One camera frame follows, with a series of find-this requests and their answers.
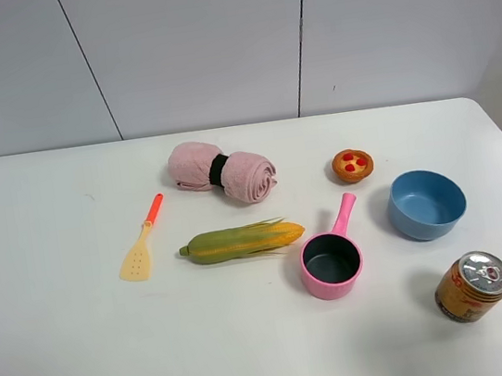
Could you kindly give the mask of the toy corn cob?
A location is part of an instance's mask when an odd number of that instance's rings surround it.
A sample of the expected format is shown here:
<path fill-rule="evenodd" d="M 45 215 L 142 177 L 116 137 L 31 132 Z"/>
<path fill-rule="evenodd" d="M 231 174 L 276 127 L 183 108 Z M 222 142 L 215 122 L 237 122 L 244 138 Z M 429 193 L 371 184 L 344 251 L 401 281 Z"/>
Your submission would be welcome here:
<path fill-rule="evenodd" d="M 196 264 L 213 265 L 233 259 L 270 254 L 295 243 L 305 228 L 284 219 L 263 220 L 242 227 L 198 234 L 179 250 Z"/>

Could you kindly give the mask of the toy egg tart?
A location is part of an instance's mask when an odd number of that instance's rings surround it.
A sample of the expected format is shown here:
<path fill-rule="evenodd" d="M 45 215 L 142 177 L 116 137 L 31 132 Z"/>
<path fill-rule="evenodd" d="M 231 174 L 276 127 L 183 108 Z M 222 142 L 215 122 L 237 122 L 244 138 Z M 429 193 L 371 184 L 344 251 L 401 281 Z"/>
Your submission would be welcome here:
<path fill-rule="evenodd" d="M 331 166 L 337 178 L 353 184 L 366 179 L 374 169 L 372 157 L 367 152 L 354 149 L 339 152 Z"/>

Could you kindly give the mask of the pink towel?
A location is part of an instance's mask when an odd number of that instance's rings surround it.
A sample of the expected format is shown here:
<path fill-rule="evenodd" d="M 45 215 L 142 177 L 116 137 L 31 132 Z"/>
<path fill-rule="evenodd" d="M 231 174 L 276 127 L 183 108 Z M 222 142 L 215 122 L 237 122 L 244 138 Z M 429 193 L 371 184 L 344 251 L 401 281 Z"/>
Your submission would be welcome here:
<path fill-rule="evenodd" d="M 267 158 L 240 151 L 226 155 L 214 144 L 178 144 L 167 164 L 179 189 L 201 192 L 219 188 L 248 205 L 262 202 L 277 184 L 276 169 Z"/>

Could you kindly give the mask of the gold drink can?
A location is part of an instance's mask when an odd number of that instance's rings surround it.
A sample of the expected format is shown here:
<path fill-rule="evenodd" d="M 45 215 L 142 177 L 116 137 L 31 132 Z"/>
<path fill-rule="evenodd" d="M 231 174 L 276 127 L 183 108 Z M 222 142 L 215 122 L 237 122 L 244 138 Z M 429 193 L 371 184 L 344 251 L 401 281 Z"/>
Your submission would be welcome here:
<path fill-rule="evenodd" d="M 434 298 L 450 320 L 480 320 L 502 300 L 502 260 L 482 251 L 471 251 L 455 261 L 437 284 Z"/>

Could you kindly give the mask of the blue bowl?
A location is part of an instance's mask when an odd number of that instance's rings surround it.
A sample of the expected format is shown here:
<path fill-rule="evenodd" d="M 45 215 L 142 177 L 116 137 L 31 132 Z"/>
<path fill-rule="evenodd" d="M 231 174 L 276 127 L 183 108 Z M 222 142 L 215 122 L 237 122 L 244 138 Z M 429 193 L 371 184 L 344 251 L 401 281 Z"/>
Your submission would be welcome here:
<path fill-rule="evenodd" d="M 449 178 L 428 170 L 402 173 L 390 186 L 389 221 L 417 241 L 448 234 L 466 212 L 467 199 Z"/>

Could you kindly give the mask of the orange-handled yellow toy spatula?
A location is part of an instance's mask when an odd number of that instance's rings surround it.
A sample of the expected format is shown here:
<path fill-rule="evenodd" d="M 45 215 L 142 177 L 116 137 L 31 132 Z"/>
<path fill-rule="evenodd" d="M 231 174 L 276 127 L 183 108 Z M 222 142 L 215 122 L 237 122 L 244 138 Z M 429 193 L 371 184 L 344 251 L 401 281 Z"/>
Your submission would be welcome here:
<path fill-rule="evenodd" d="M 119 278 L 126 282 L 148 281 L 151 275 L 151 258 L 148 252 L 147 240 L 157 219 L 157 214 L 163 203 L 163 194 L 156 194 L 148 211 L 140 235 L 121 264 Z"/>

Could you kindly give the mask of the pink toy saucepan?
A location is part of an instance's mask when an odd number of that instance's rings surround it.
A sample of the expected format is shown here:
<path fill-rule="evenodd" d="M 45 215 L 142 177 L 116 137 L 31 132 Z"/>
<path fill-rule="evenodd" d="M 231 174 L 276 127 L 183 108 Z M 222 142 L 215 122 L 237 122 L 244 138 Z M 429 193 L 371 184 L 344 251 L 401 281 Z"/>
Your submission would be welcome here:
<path fill-rule="evenodd" d="M 346 231 L 356 200 L 354 194 L 343 194 L 331 231 L 312 236 L 302 247 L 301 281 L 318 299 L 329 301 L 348 295 L 360 275 L 363 256 Z"/>

